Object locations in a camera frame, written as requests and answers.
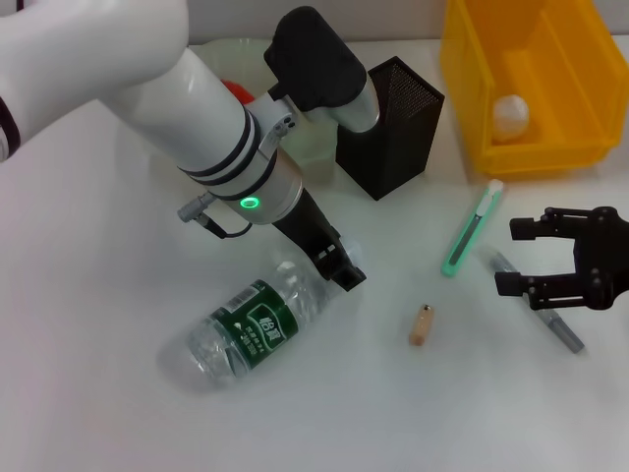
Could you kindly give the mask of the white paper ball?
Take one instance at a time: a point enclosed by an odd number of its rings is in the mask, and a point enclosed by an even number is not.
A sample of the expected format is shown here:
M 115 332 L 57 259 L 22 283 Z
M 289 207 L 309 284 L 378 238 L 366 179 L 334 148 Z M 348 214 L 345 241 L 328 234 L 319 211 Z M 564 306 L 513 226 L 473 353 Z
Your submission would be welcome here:
M 492 108 L 492 139 L 505 143 L 521 138 L 530 123 L 529 106 L 517 94 L 498 98 Z

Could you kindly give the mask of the small wooden usb stick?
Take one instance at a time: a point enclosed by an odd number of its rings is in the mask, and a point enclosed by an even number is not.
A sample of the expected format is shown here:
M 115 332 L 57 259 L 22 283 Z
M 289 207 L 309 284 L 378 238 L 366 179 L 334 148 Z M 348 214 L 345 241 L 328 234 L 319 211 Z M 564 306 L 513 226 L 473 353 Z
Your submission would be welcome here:
M 423 346 L 426 343 L 433 319 L 433 307 L 430 305 L 423 305 L 419 309 L 418 315 L 409 333 L 409 343 L 412 346 Z

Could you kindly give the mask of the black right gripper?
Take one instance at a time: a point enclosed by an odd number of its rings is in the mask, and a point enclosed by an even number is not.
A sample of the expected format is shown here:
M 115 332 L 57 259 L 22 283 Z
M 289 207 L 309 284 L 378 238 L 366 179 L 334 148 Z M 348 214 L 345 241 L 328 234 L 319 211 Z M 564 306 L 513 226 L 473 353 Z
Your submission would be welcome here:
M 549 206 L 538 220 L 512 218 L 509 227 L 514 241 L 575 239 L 578 276 L 497 272 L 494 281 L 500 296 L 526 296 L 534 311 L 584 306 L 602 311 L 629 292 L 629 221 L 614 207 L 585 210 Z

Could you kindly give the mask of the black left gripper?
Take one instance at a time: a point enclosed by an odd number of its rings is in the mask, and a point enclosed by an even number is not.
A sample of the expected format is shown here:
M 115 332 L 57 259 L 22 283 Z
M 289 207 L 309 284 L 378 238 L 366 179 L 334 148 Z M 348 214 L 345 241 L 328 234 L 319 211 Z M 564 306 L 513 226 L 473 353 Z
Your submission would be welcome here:
M 344 238 L 332 227 L 307 190 L 302 191 L 288 214 L 273 225 L 312 260 L 325 280 L 349 292 L 367 279 L 360 269 L 360 244 Z

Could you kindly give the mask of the green utility knife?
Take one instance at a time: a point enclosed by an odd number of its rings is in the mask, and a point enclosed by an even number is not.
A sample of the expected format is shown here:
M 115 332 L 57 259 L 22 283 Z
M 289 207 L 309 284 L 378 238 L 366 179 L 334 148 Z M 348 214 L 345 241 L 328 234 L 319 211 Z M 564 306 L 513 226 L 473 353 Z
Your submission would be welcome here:
M 486 221 L 497 206 L 503 191 L 504 183 L 502 181 L 492 179 L 488 182 L 441 265 L 442 275 L 454 277 L 458 273 L 485 227 Z

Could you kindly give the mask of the green glass fruit plate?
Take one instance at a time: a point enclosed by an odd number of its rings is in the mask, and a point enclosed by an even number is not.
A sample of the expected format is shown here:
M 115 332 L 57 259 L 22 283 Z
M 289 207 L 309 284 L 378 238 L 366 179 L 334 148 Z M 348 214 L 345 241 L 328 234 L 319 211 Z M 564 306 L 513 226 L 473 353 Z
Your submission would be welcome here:
M 192 49 L 222 81 L 236 84 L 259 97 L 277 83 L 264 61 L 268 39 L 223 38 Z M 282 141 L 282 148 L 316 182 L 333 173 L 337 124 L 330 119 L 310 122 L 298 115 L 297 130 Z

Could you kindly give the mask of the grey marker pen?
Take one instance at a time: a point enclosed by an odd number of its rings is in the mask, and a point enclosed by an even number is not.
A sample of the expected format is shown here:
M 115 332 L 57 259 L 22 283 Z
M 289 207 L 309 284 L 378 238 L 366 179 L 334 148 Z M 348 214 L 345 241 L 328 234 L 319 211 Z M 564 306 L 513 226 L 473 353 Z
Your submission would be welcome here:
M 517 272 L 516 267 L 510 263 L 499 251 L 482 246 L 479 249 L 479 258 L 483 261 L 490 273 Z M 567 325 L 554 310 L 532 310 L 527 295 L 522 296 L 526 309 L 534 314 L 573 354 L 580 354 L 585 349 L 583 341 Z

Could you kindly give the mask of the black mesh pen holder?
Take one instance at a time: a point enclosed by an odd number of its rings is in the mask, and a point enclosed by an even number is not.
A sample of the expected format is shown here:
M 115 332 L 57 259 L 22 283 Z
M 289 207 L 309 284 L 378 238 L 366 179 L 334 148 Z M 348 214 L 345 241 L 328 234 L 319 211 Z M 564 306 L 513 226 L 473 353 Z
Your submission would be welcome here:
M 445 96 L 397 56 L 369 74 L 378 123 L 363 134 L 339 127 L 336 162 L 378 201 L 426 170 Z

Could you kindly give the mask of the yellow plastic storage bin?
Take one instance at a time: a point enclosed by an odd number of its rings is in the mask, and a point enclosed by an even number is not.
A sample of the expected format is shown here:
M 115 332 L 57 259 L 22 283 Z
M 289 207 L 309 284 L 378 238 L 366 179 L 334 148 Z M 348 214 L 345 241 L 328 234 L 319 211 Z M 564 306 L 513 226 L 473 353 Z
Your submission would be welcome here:
M 591 167 L 619 145 L 629 64 L 592 0 L 447 0 L 440 66 L 469 160 L 491 176 Z M 493 106 L 522 97 L 523 136 L 493 136 Z

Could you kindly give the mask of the clear green-label water bottle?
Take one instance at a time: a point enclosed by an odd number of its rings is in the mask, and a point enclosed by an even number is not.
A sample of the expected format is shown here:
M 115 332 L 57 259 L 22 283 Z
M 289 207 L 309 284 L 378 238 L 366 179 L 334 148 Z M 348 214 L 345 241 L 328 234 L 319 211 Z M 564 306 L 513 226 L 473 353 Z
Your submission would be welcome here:
M 158 351 L 160 374 L 189 394 L 239 381 L 328 310 L 344 290 L 296 249 L 274 249 L 260 277 L 214 304 Z

